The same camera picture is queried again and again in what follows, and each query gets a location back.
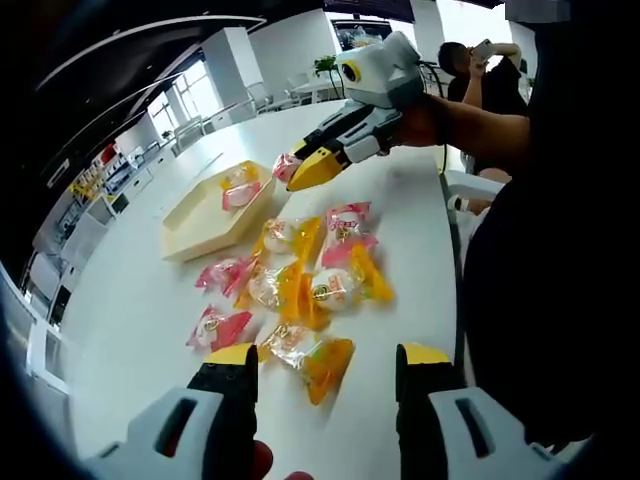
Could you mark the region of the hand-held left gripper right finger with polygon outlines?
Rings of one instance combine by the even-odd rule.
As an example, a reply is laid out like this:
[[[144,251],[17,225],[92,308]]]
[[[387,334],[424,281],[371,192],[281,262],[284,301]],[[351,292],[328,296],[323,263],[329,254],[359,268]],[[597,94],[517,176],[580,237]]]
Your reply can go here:
[[[556,479],[565,467],[434,347],[397,346],[395,398],[402,479]]]

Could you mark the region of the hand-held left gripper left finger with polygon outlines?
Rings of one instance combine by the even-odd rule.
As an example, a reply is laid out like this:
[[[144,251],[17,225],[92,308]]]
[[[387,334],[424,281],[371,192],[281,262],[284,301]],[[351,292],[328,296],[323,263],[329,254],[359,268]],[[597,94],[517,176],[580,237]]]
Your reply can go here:
[[[93,479],[249,479],[257,431],[258,352],[213,353],[128,424],[126,438],[86,461]]]

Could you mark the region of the person's right hand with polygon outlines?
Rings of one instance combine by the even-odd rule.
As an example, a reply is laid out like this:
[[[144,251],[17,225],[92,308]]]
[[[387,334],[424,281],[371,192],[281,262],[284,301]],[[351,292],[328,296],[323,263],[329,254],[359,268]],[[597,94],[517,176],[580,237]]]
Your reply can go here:
[[[431,147],[447,143],[449,114],[446,100],[423,93],[401,111],[390,137],[390,146]]]

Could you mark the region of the person's left hand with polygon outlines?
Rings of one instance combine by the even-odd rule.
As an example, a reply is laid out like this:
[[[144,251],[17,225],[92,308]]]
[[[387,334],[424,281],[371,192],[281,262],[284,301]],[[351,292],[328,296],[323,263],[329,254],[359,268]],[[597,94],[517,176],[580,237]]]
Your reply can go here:
[[[250,478],[252,480],[264,479],[272,465],[272,450],[264,442],[255,440]],[[313,480],[313,477],[307,472],[295,471],[286,476],[285,480]]]

